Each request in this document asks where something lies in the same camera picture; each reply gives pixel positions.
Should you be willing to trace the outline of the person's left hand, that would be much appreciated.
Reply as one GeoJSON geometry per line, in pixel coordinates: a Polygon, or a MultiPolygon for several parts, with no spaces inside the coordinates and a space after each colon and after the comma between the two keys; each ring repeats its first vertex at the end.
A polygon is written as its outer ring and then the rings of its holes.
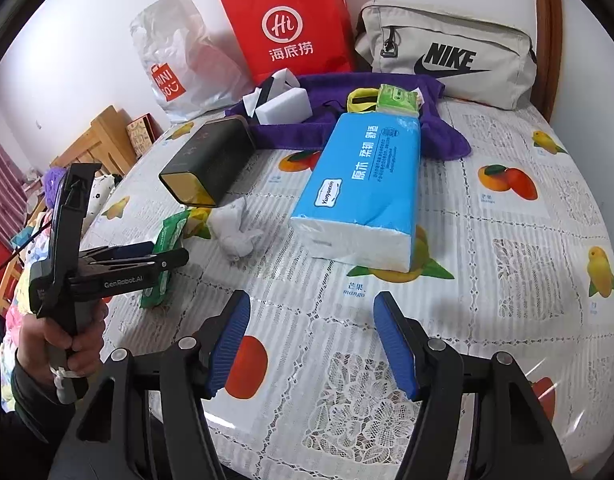
{"type": "Polygon", "coordinates": [[[75,338],[68,336],[51,318],[36,318],[25,315],[19,332],[19,349],[16,358],[22,369],[39,385],[53,385],[50,370],[49,348],[72,350],[68,358],[68,369],[80,377],[96,374],[102,362],[100,351],[103,348],[103,332],[106,329],[108,305],[100,301],[94,308],[92,322],[75,338]]]}

